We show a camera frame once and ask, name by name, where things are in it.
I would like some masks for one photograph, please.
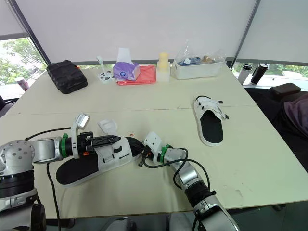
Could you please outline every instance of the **tissue box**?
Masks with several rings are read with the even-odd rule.
[[[138,75],[140,74],[140,67],[138,63],[134,63],[134,65],[125,63],[125,62],[117,62],[113,67],[114,77],[122,80],[136,80]]]

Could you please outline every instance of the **silver metal arm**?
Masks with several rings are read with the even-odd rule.
[[[154,132],[148,134],[144,144],[150,147],[155,163],[184,159],[186,156],[186,151],[183,149],[173,149],[168,145],[164,147],[161,139]],[[170,167],[177,171],[182,163],[183,161],[175,162],[170,164]],[[200,231],[240,230],[230,214],[214,196],[216,192],[210,192],[197,170],[188,161],[185,161],[184,166],[176,175],[176,181],[193,207],[193,212],[199,221],[198,229]]]

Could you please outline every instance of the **white plastic box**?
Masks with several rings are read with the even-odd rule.
[[[224,64],[225,62],[223,61],[213,64],[180,66],[173,62],[172,75],[179,80],[216,76]]]

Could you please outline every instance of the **black cable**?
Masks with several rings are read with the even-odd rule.
[[[179,189],[182,189],[181,186],[179,186],[175,180],[175,178],[177,177],[177,174],[179,173],[179,171],[183,168],[187,158],[188,158],[188,150],[186,148],[181,148],[186,152],[186,156],[185,156],[185,160],[183,161],[183,163],[181,164],[181,166],[178,168],[178,170],[174,173],[173,175],[173,183],[175,184],[175,186],[177,186]]]
[[[38,135],[41,135],[41,134],[44,134],[44,133],[47,133],[47,132],[52,132],[52,131],[60,131],[60,130],[68,130],[68,129],[71,129],[70,127],[67,127],[67,128],[56,128],[56,129],[51,129],[51,130],[47,130],[47,131],[42,131],[42,132],[39,132],[37,134],[34,134],[32,136],[29,136],[27,138],[25,138],[25,141],[28,141],[29,139],[35,137],[35,136],[38,136]]]
[[[194,228],[196,227],[196,224],[197,224],[197,218],[194,218],[194,221],[193,221],[193,226],[192,226],[192,231],[194,231]]]
[[[41,204],[41,201],[40,201],[39,197],[37,198],[37,201],[38,201],[38,204]]]
[[[52,132],[52,131],[68,130],[68,129],[71,129],[71,128],[70,127],[56,128],[56,129],[51,129],[51,130],[47,130],[47,131],[42,131],[42,132],[36,133],[36,134],[34,134],[32,136],[29,136],[29,137],[25,138],[25,141],[28,141],[29,139],[31,139],[33,137],[36,137],[38,135],[44,134],[44,133],[48,133],[48,132]],[[58,220],[58,231],[61,231],[59,207],[58,207],[58,203],[57,203],[57,198],[56,198],[56,192],[55,192],[54,184],[53,184],[53,181],[51,179],[50,172],[49,172],[49,163],[47,163],[47,165],[46,165],[46,170],[47,170],[48,179],[49,179],[49,181],[51,183],[51,187],[52,187],[54,206],[56,207],[57,220]],[[39,197],[37,198],[37,201],[38,201],[39,204],[41,204],[41,201],[40,201]]]
[[[203,170],[203,172],[205,173],[206,180],[207,180],[207,187],[208,187],[208,189],[210,190],[210,179],[209,179],[209,177],[208,177],[208,174],[207,174],[205,168],[204,168],[199,162],[197,162],[197,161],[195,161],[195,160],[192,160],[192,159],[177,159],[177,160],[169,161],[169,162],[164,163],[164,164],[161,164],[161,165],[152,166],[152,165],[148,165],[148,164],[145,162],[145,159],[146,159],[146,157],[143,157],[143,158],[142,158],[142,162],[143,162],[143,164],[144,164],[146,167],[148,167],[148,168],[159,168],[159,167],[168,166],[168,165],[171,165],[171,164],[173,164],[173,163],[180,162],[180,161],[190,161],[190,162],[194,162],[194,163],[196,163],[197,165],[199,165],[199,167],[200,167],[200,168]]]
[[[52,187],[52,195],[53,195],[54,206],[56,207],[57,220],[58,220],[58,231],[61,231],[59,207],[58,207],[57,198],[56,198],[56,191],[55,191],[54,184],[53,184],[53,181],[51,179],[50,172],[49,172],[49,163],[47,163],[47,165],[46,165],[46,170],[47,170],[48,179],[49,179],[51,187]]]

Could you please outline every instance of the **plastic bag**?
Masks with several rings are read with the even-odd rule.
[[[189,46],[188,40],[186,40],[185,45],[174,60],[180,66],[189,66],[224,62],[225,59],[226,55],[222,50],[218,50],[215,53],[196,55],[191,46]]]

